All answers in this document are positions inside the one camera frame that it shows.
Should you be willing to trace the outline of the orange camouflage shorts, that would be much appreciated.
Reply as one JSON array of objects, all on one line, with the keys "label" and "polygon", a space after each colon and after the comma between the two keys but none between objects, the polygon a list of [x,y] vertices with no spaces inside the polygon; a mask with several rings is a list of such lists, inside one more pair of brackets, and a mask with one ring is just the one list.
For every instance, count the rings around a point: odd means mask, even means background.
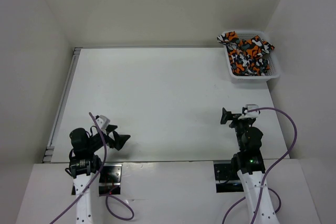
[{"label": "orange camouflage shorts", "polygon": [[241,39],[235,31],[222,33],[217,41],[226,47],[229,65],[235,76],[264,76],[270,70],[266,56],[274,46],[258,35],[250,39]]}]

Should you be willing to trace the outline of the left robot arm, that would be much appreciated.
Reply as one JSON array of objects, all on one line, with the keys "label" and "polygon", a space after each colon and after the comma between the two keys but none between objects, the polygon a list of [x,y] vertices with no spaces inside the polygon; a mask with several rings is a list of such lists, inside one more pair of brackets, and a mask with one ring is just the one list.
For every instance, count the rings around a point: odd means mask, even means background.
[{"label": "left robot arm", "polygon": [[72,144],[69,174],[76,195],[76,223],[103,223],[99,181],[104,178],[103,160],[95,154],[103,147],[99,133],[92,135],[83,128],[70,133]]}]

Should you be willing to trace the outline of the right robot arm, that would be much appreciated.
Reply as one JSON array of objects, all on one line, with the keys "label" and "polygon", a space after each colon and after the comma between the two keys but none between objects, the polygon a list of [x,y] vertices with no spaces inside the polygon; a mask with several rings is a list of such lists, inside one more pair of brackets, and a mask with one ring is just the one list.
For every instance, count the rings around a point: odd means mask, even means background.
[{"label": "right robot arm", "polygon": [[250,221],[253,223],[279,223],[272,205],[267,182],[263,180],[266,169],[260,151],[263,133],[253,126],[258,112],[249,113],[249,109],[258,108],[255,104],[246,105],[242,113],[232,113],[222,109],[221,124],[229,122],[235,130],[239,152],[234,154],[230,172],[239,178],[244,190]]}]

